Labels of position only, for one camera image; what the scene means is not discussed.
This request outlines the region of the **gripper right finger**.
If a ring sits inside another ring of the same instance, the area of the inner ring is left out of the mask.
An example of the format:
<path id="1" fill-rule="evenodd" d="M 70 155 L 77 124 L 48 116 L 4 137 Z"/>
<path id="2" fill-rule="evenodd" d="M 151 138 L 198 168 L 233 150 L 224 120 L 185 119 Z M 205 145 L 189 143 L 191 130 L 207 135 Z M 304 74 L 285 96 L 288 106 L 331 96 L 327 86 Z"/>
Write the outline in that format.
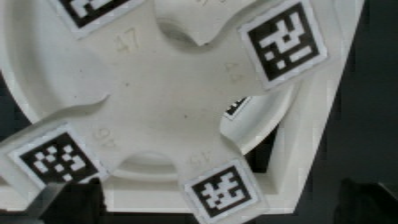
<path id="1" fill-rule="evenodd" d="M 333 224 L 398 224 L 398 184 L 343 179 Z"/>

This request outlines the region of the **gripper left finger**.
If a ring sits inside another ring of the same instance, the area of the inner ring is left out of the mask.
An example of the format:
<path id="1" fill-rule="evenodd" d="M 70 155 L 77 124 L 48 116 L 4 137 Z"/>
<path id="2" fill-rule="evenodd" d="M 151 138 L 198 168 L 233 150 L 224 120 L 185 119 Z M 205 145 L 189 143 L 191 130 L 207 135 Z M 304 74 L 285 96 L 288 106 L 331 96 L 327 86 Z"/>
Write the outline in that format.
<path id="1" fill-rule="evenodd" d="M 50 183 L 24 211 L 0 209 L 0 224 L 105 224 L 102 181 Z"/>

